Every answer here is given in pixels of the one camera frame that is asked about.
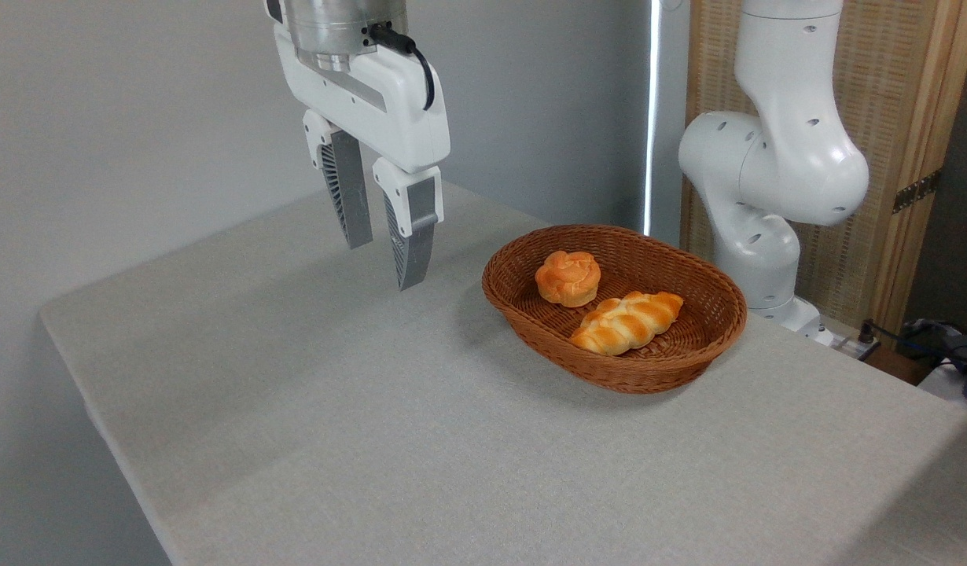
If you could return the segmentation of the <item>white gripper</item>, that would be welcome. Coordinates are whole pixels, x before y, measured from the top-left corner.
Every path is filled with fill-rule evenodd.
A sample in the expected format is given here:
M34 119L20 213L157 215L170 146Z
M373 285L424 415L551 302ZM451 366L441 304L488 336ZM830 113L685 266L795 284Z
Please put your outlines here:
M425 74L416 58L382 48L355 57L348 72L312 69L298 60L285 25L275 23L273 32L287 85L308 107L303 128L311 161L328 187L347 246L373 240L361 142L383 156L373 164L373 179L384 193L398 288L422 283L434 230L444 220L434 166L450 153L441 80L433 79L434 99L426 108Z

